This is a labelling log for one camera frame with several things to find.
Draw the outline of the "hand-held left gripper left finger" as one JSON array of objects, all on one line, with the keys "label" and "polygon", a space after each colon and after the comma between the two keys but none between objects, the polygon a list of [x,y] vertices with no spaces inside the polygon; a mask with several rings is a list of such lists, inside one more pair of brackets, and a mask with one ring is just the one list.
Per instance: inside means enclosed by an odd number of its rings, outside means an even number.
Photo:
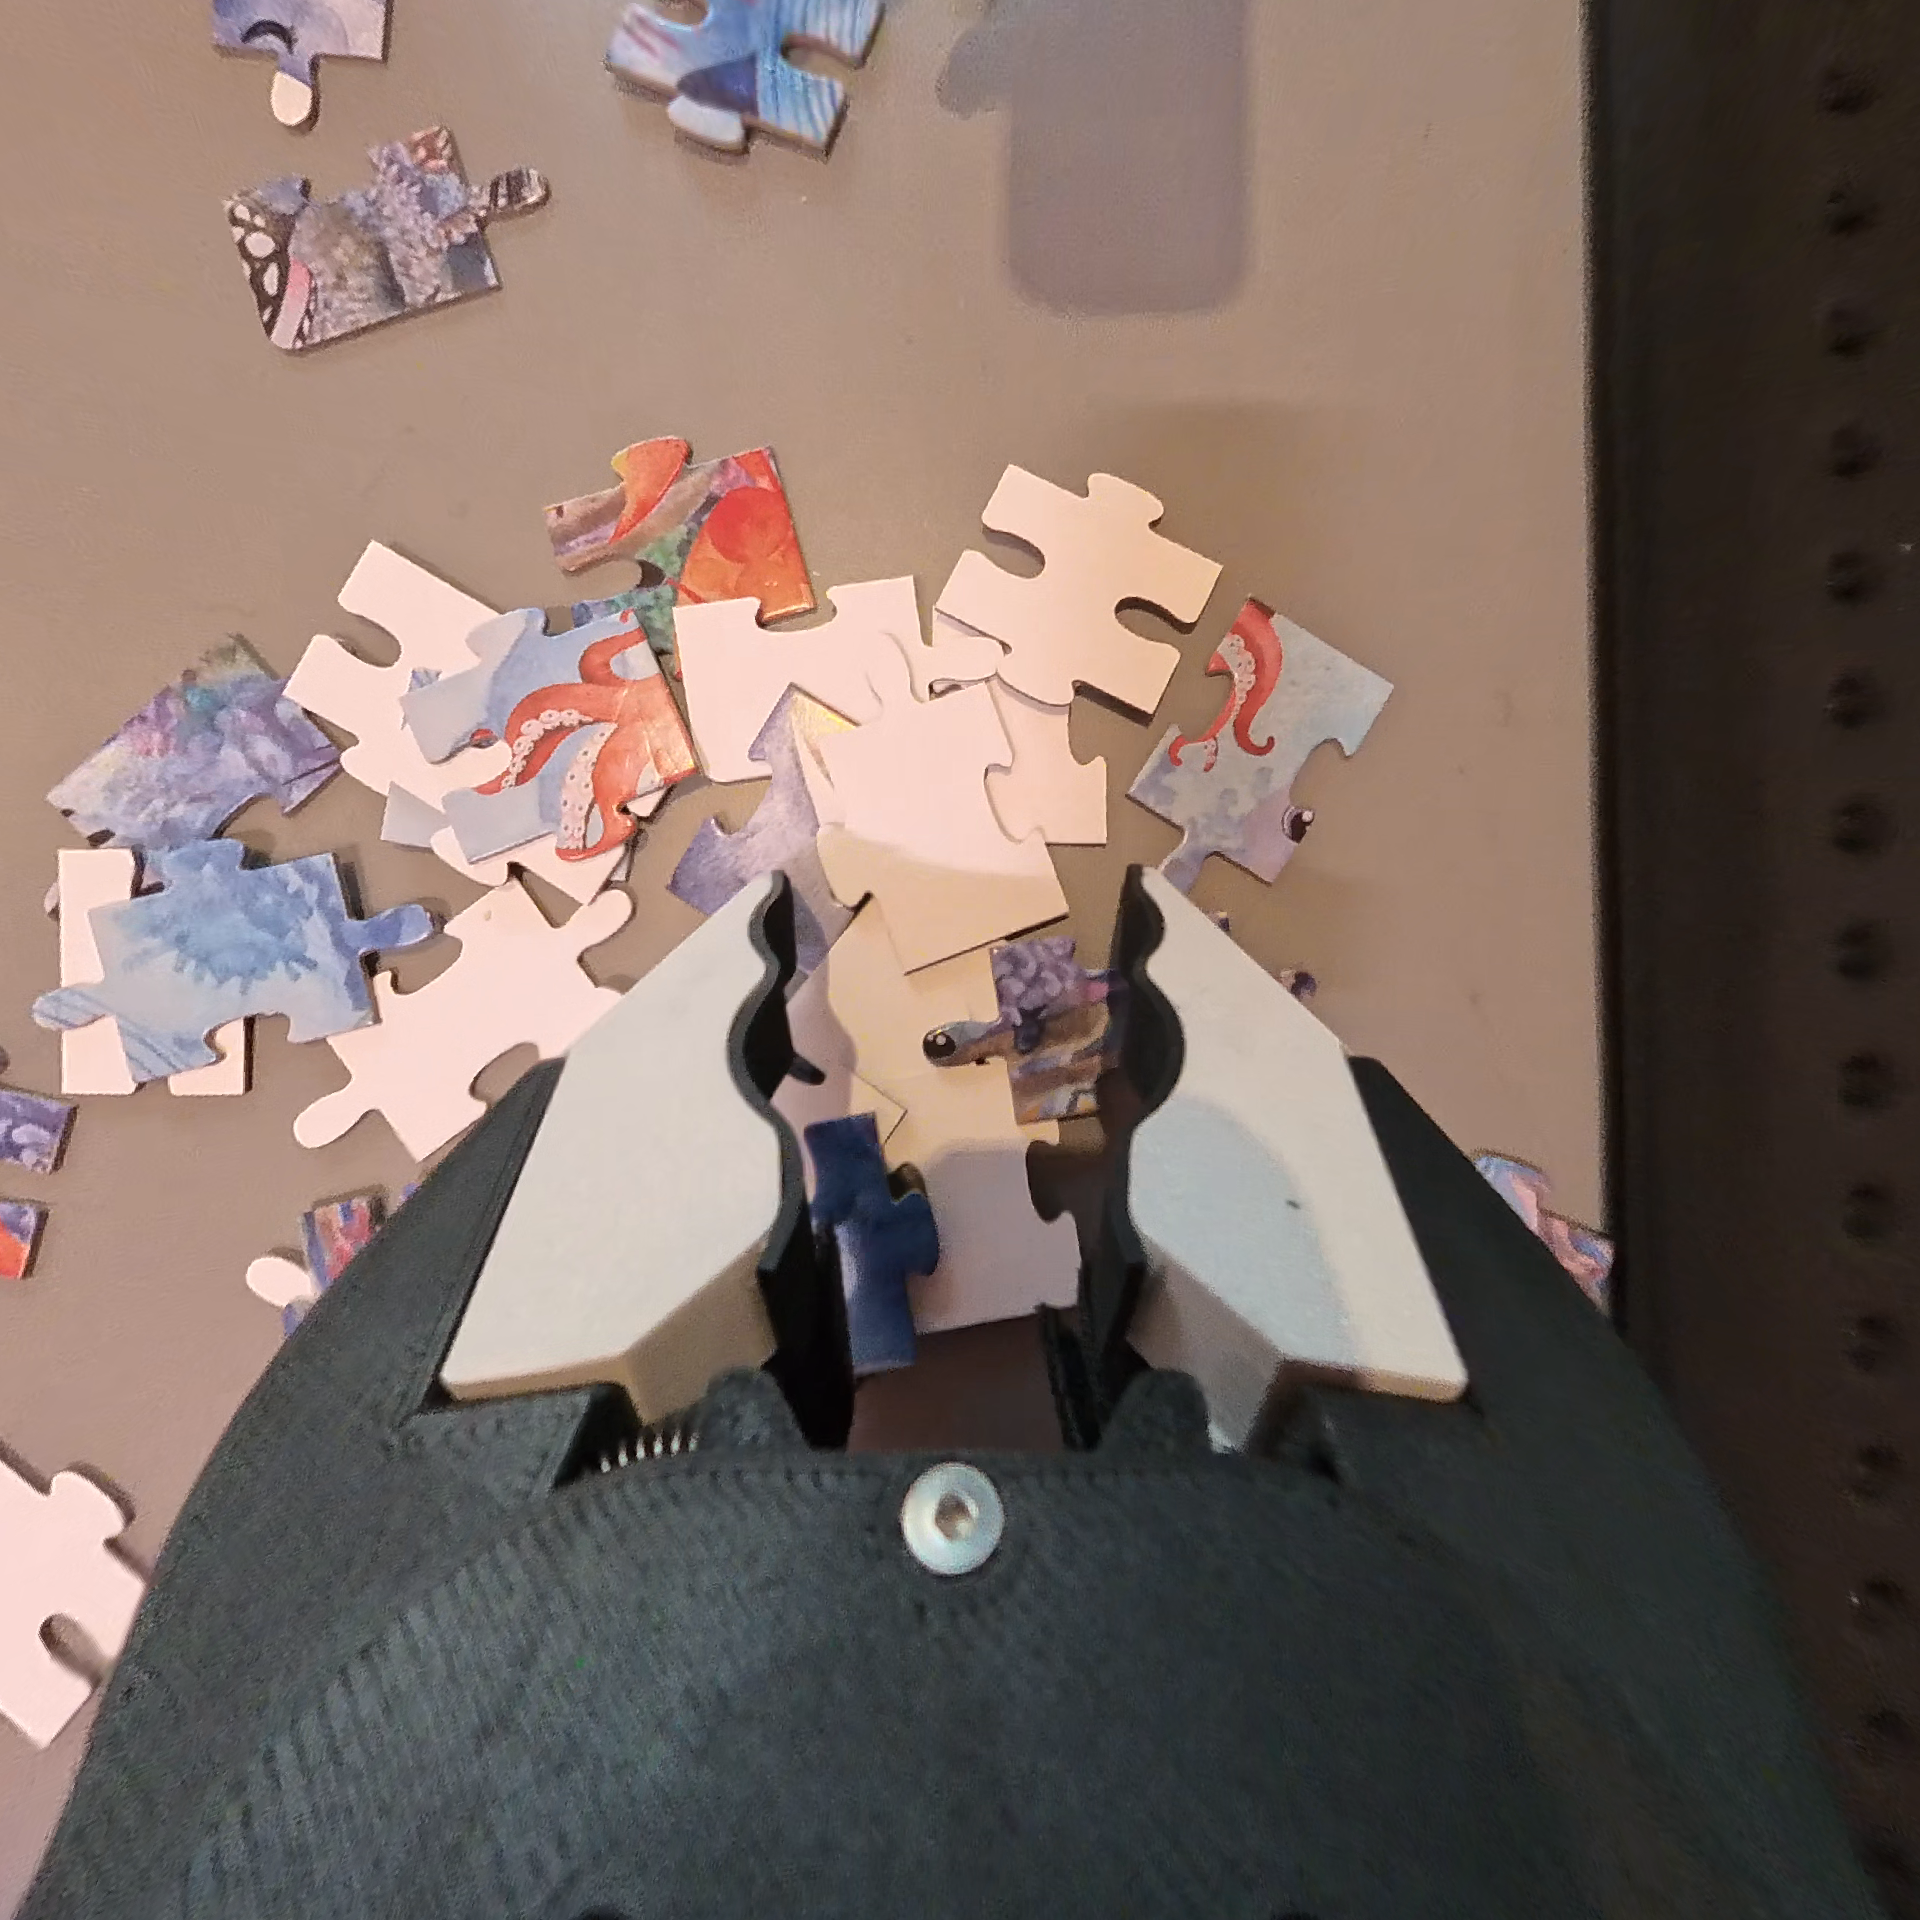
[{"label": "hand-held left gripper left finger", "polygon": [[852,1428],[837,1257],[775,1112],[796,899],[750,880],[568,1050],[441,1362],[457,1398],[615,1383],[646,1425],[773,1365],[815,1447]]}]

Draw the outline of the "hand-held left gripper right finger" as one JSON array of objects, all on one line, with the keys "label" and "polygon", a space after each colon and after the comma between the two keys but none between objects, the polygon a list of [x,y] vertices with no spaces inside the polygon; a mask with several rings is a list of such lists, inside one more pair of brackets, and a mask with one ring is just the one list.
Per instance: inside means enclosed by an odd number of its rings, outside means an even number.
[{"label": "hand-held left gripper right finger", "polygon": [[1114,1166],[1078,1303],[1046,1308],[1068,1451],[1149,1370],[1188,1376],[1219,1451],[1302,1392],[1463,1407],[1470,1370],[1346,1043],[1161,870],[1130,867]]}]

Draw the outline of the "pile of jigsaw puzzle pieces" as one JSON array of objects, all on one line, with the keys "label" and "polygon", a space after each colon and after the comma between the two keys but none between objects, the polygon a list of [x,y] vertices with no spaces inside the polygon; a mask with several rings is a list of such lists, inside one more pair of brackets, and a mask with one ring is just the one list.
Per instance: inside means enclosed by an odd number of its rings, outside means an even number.
[{"label": "pile of jigsaw puzzle pieces", "polygon": [[[111,269],[114,220],[152,231],[161,138],[103,132],[102,206],[62,240],[56,176],[80,166],[80,93],[4,127],[4,786],[15,763],[66,743],[94,688],[114,692],[173,571],[248,571],[241,536],[266,516],[312,546],[307,506],[331,493],[324,414],[293,367],[340,342],[501,287],[495,231],[550,200],[535,166],[467,179],[452,130],[370,147],[365,176],[319,195],[303,166],[222,203],[225,255],[248,277],[260,352],[288,371],[257,394],[236,376],[236,326],[204,376],[182,354],[198,296],[157,256]],[[782,873],[796,899],[803,1028],[824,1093],[775,1092],[807,1188],[821,1146],[821,1223],[847,1169],[873,1175],[886,1228],[828,1228],[852,1315],[852,1371],[915,1361],[915,1324],[949,1330],[1071,1308],[1068,1219],[1035,1213],[1031,1135],[1074,1112],[1059,1092],[1022,1112],[1022,1053],[1105,1070],[1117,972],[1084,972],[1062,919],[1054,842],[1111,833],[1106,763],[1068,752],[1078,694],[1151,719],[1179,641],[1128,630],[1142,608],[1183,633],[1204,621],[1223,562],[1165,537],[1162,499],[1117,473],[1068,487],[1010,465],[982,525],[1038,559],[967,550],[924,621],[918,578],[837,581],[815,612],[790,487],[766,444],[695,459],[685,435],[614,451],[614,487],[546,507],[568,574],[624,559],[643,581],[571,612],[495,612],[404,550],[370,541],[340,608],[396,648],[373,663],[313,635],[291,678],[241,638],[185,678],[83,765],[52,806],[83,845],[56,854],[49,908],[59,982],[34,1019],[59,1033],[59,1114],[18,1114],[4,1092],[4,1161],[62,1151],[80,1096],[123,1096],[248,1061],[257,1019],[324,1046],[343,1083],[307,1102],[293,1139],[324,1151],[378,1114],[430,1161],[482,1114],[473,1083],[529,1046],[543,1064],[615,1004],[583,966],[637,910],[620,883],[628,845],[677,784],[766,784],[729,831],[702,820],[673,896],[710,919],[750,880]],[[1183,892],[1195,861],[1242,849],[1272,820],[1272,857],[1315,821],[1291,781],[1316,747],[1352,756],[1392,679],[1253,596],[1208,675],[1235,694],[1213,729],[1173,726],[1149,753],[1139,805],[1183,825],[1161,873]],[[273,797],[299,809],[350,777],[378,793],[383,833],[426,845],[467,883],[438,899],[362,905],[337,852],[260,854],[228,833]]]}]

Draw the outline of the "dark perforated panel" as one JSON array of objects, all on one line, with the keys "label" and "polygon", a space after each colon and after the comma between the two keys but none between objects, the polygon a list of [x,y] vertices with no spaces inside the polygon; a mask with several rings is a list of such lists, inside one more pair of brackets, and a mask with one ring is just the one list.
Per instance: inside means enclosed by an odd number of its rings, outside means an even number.
[{"label": "dark perforated panel", "polygon": [[1622,1318],[1917,1913],[1917,5],[1591,2]]}]

